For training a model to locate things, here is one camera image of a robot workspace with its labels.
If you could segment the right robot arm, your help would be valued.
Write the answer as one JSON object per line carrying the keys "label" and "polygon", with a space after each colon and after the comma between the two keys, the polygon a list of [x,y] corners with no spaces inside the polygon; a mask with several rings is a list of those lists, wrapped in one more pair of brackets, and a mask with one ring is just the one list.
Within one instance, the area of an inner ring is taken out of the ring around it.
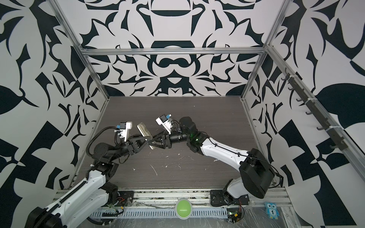
{"label": "right robot arm", "polygon": [[172,148],[174,143],[185,142],[194,153],[215,158],[237,170],[240,177],[228,182],[223,193],[233,199],[251,194],[263,199],[277,176],[274,167],[257,149],[240,150],[210,137],[199,131],[196,124],[188,116],[174,121],[170,115],[162,115],[156,119],[164,130],[150,141],[151,147]]}

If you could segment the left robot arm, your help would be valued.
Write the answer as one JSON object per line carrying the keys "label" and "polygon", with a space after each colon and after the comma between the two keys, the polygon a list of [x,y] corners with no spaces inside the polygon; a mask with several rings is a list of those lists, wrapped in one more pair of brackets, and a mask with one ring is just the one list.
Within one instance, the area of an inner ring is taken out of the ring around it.
{"label": "left robot arm", "polygon": [[118,187],[110,179],[118,169],[119,158],[140,152],[150,140],[150,136],[133,136],[120,145],[97,144],[92,154],[95,164],[85,178],[47,207],[35,208],[29,214],[25,226],[76,228],[100,207],[117,203]]}

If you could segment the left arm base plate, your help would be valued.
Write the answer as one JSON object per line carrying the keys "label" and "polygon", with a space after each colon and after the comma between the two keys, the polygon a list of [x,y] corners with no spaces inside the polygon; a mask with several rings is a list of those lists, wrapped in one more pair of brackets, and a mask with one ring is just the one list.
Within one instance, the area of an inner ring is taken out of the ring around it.
{"label": "left arm base plate", "polygon": [[128,207],[134,202],[134,191],[118,191],[115,199],[113,199],[113,205],[116,207]]}

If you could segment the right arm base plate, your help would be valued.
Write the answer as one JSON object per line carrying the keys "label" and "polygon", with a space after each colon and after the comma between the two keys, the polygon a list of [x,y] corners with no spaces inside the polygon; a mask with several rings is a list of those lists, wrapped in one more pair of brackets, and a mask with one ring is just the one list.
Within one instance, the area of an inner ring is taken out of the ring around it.
{"label": "right arm base plate", "polygon": [[210,204],[213,207],[222,207],[230,205],[249,205],[250,198],[248,194],[239,198],[234,198],[224,190],[210,190]]}

